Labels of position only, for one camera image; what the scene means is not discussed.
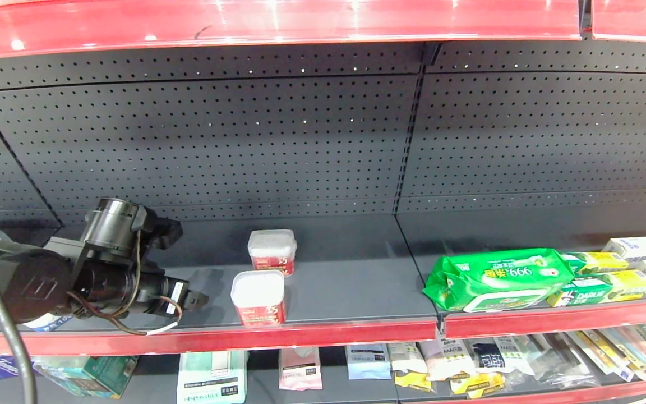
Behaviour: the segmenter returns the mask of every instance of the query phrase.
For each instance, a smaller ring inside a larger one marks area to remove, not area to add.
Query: robotic arm
[[[168,299],[191,310],[208,297],[146,260],[149,250],[166,250],[181,236],[180,222],[159,218],[143,205],[101,199],[86,215],[79,240],[52,237],[43,248],[0,240],[4,305],[16,324],[47,313],[85,319],[92,307],[113,317],[181,315]]]

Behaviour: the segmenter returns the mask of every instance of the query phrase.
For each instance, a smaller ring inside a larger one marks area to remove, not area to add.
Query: blue package
[[[390,380],[390,355],[384,343],[361,343],[345,348],[348,379]]]

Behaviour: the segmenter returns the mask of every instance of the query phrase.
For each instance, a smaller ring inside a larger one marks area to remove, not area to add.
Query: black cable
[[[36,404],[36,380],[34,380],[34,369],[31,367],[31,358],[29,358],[19,330],[16,329],[16,325],[11,320],[7,307],[2,301],[2,294],[0,294],[0,322],[16,367],[19,369],[21,384],[24,386],[24,402],[25,404]]]

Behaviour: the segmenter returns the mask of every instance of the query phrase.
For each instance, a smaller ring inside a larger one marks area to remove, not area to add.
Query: red label
[[[293,257],[292,256],[252,256],[253,268],[258,270],[277,269],[284,276],[293,274]]]
[[[260,325],[278,325],[285,322],[285,302],[272,306],[246,307],[238,310],[238,316],[246,327],[259,327]]]

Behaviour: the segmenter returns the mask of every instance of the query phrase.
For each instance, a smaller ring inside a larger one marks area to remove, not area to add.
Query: green wet wipes package
[[[522,309],[573,278],[569,264],[551,248],[442,256],[423,293],[448,311]]]

